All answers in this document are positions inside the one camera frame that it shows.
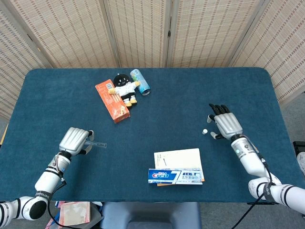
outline gray chair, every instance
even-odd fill
[[[196,202],[107,202],[102,214],[102,229],[201,229]]]

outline toothpaste box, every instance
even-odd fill
[[[200,168],[175,168],[148,170],[148,183],[202,185]]]
[[[108,90],[114,88],[111,80],[107,80],[95,86],[102,98],[111,118],[115,123],[130,117],[129,110],[118,94],[109,94]]]

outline teal felt surface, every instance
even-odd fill
[[[260,68],[140,69],[152,92],[131,117],[111,119],[95,85],[132,69],[37,69],[30,71],[0,149],[0,197],[34,196],[34,185],[69,127],[95,131],[107,149],[75,156],[54,200],[250,202],[248,175],[217,132],[209,103],[225,104],[283,184],[305,187],[269,74]],[[148,184],[154,152],[199,148],[202,186]]]

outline woven panel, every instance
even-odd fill
[[[279,102],[305,85],[305,1],[271,0],[233,66],[265,68]]]
[[[10,119],[26,73],[42,61],[0,9],[0,115]]]
[[[180,0],[172,66],[225,66],[258,3]]]
[[[165,0],[107,0],[122,67],[163,67]]]
[[[59,68],[116,67],[98,0],[11,0]]]

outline paper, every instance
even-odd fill
[[[154,153],[155,168],[200,168],[204,181],[199,149],[183,149]]]
[[[62,204],[59,222],[65,226],[90,222],[90,202],[69,202]]]

